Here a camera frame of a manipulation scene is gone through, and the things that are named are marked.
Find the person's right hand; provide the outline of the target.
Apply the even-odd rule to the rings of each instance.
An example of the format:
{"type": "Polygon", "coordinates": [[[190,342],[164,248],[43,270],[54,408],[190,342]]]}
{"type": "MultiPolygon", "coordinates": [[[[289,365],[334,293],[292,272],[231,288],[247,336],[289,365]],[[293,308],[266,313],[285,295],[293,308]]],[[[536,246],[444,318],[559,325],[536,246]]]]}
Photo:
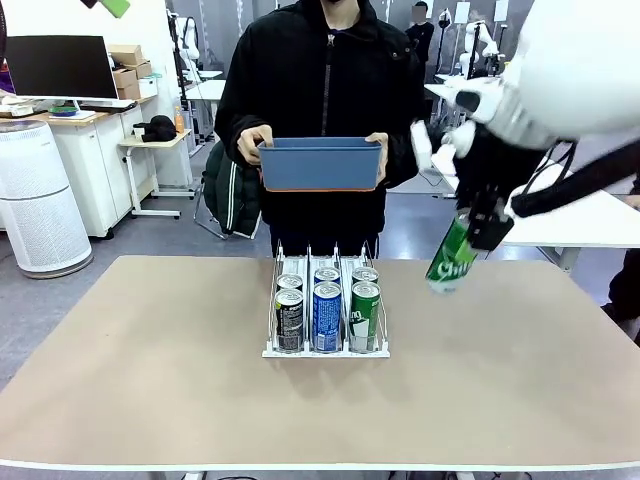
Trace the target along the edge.
{"type": "Polygon", "coordinates": [[[260,149],[259,145],[273,147],[272,128],[269,125],[259,125],[245,129],[241,132],[238,140],[238,151],[244,160],[252,166],[260,166],[260,149]]]}

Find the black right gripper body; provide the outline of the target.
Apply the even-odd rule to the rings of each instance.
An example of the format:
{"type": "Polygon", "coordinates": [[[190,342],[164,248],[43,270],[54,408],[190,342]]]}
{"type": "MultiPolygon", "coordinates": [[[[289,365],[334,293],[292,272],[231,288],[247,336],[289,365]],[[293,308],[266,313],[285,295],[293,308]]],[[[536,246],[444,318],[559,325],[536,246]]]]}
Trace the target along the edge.
{"type": "Polygon", "coordinates": [[[454,159],[458,187],[472,188],[475,198],[488,187],[497,189],[506,204],[513,190],[529,181],[547,151],[510,145],[477,124],[469,152],[454,159]]]}

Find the person's left hand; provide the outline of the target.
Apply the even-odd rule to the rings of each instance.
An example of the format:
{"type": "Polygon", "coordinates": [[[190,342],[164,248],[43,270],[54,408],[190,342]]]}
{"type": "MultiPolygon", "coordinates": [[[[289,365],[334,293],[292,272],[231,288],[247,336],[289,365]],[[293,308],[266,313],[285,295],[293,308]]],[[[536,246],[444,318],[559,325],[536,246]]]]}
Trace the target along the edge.
{"type": "Polygon", "coordinates": [[[386,166],[388,162],[389,137],[387,133],[374,132],[365,138],[368,143],[380,145],[379,164],[377,170],[376,185],[380,185],[386,177],[386,166]]]}

